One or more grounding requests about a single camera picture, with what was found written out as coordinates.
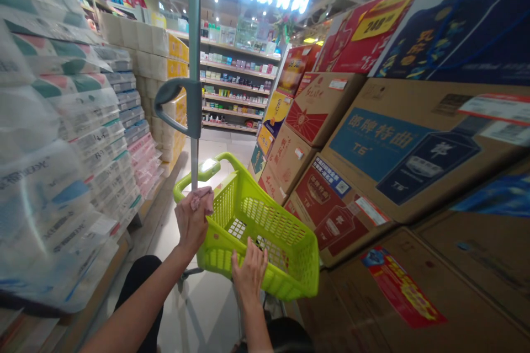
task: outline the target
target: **metal pole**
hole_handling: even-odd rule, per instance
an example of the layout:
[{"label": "metal pole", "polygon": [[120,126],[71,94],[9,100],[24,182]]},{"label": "metal pole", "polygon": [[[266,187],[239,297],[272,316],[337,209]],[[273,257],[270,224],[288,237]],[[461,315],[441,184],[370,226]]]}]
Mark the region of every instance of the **metal pole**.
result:
[{"label": "metal pole", "polygon": [[[199,81],[200,65],[200,0],[188,0],[188,22],[189,22],[189,78],[193,81]],[[201,112],[200,104],[197,109],[188,109],[188,112]],[[192,155],[192,190],[197,189],[198,171],[199,171],[199,140],[190,139]]]}]

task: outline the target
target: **price label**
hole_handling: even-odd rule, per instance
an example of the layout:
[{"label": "price label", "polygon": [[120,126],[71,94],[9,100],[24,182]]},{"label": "price label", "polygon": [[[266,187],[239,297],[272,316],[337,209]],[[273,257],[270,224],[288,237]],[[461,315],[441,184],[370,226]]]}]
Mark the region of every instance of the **price label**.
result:
[{"label": "price label", "polygon": [[390,30],[411,0],[383,0],[366,13],[352,36],[352,41],[378,36]]}]

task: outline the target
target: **cardboard box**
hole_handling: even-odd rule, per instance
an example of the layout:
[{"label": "cardboard box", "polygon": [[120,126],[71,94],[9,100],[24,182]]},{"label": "cardboard box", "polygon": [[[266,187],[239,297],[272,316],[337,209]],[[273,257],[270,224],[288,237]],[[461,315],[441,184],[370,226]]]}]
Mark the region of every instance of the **cardboard box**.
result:
[{"label": "cardboard box", "polygon": [[316,152],[316,148],[309,146],[289,126],[282,126],[267,163],[282,196],[291,194]]},{"label": "cardboard box", "polygon": [[415,0],[370,77],[530,84],[530,0]]},{"label": "cardboard box", "polygon": [[355,351],[530,349],[511,320],[405,228],[331,271],[330,278],[339,299],[328,299],[325,310],[333,313],[341,303],[346,308]]},{"label": "cardboard box", "polygon": [[414,0],[372,0],[333,17],[315,72],[368,73]]},{"label": "cardboard box", "polygon": [[526,161],[415,231],[527,329],[529,177]]},{"label": "cardboard box", "polygon": [[291,97],[278,91],[272,93],[267,112],[263,117],[263,127],[269,130],[273,137],[276,138],[278,135],[292,103],[293,99]]},{"label": "cardboard box", "polygon": [[256,143],[256,146],[254,146],[254,152],[252,152],[250,164],[248,165],[248,170],[256,182],[259,181],[261,173],[265,169],[265,164],[267,164],[267,158],[265,157],[265,154],[263,153],[259,144]]},{"label": "cardboard box", "polygon": [[291,48],[278,80],[277,90],[291,98],[296,91],[305,72],[310,72],[318,58],[321,47],[316,44]]},{"label": "cardboard box", "polygon": [[320,154],[301,177],[285,209],[315,232],[320,258],[327,267],[397,227]]},{"label": "cardboard box", "polygon": [[364,81],[354,73],[306,73],[285,123],[310,146],[324,146]]},{"label": "cardboard box", "polygon": [[267,162],[258,184],[274,201],[283,206],[288,196],[283,192],[274,173],[271,172],[269,162]]},{"label": "cardboard box", "polygon": [[353,323],[327,271],[320,272],[319,294],[314,298],[299,299],[296,303],[316,352],[367,351],[352,350],[356,347],[356,336],[352,333]]},{"label": "cardboard box", "polygon": [[258,145],[261,148],[265,159],[268,159],[273,143],[274,136],[268,129],[265,128],[265,126],[262,125],[258,133]]},{"label": "cardboard box", "polygon": [[526,129],[459,109],[527,87],[370,79],[322,154],[389,217],[410,223],[491,177],[527,149]]}]

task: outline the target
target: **red box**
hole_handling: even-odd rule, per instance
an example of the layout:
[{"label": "red box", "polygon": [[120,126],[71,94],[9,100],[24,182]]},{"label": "red box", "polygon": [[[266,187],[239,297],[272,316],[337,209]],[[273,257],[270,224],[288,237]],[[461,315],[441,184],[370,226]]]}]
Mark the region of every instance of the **red box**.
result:
[{"label": "red box", "polygon": [[315,72],[368,73],[414,0],[372,0],[333,18]]},{"label": "red box", "polygon": [[277,91],[294,98],[305,72],[315,65],[321,47],[316,44],[290,49],[278,81]]}]

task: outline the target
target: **blue box label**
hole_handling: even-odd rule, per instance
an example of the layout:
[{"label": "blue box label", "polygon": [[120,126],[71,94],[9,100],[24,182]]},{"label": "blue box label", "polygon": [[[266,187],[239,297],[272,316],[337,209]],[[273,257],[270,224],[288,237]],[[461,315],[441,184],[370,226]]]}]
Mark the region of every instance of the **blue box label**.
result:
[{"label": "blue box label", "polygon": [[316,157],[313,161],[313,168],[315,168],[320,175],[328,182],[335,193],[343,199],[351,190],[351,186],[344,181],[339,174],[337,174],[324,160]]},{"label": "blue box label", "polygon": [[528,192],[528,175],[507,175],[456,204],[451,210],[530,218]]},{"label": "blue box label", "polygon": [[353,108],[330,148],[379,182],[430,132],[435,130]]}]

